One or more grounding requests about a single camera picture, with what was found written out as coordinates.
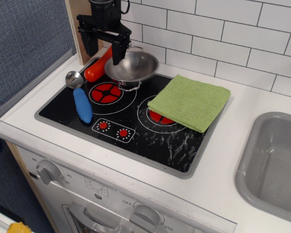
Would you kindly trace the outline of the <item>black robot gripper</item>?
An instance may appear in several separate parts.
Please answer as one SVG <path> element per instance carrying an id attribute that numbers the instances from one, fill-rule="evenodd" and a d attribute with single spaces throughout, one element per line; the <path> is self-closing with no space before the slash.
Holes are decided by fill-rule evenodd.
<path id="1" fill-rule="evenodd" d="M 88 56 L 98 52 L 98 40 L 112 44 L 113 65 L 118 65 L 130 47 L 131 30 L 121 23 L 121 17 L 127 14 L 121 9 L 120 0 L 91 0 L 91 15 L 77 15 L 78 30 Z"/>

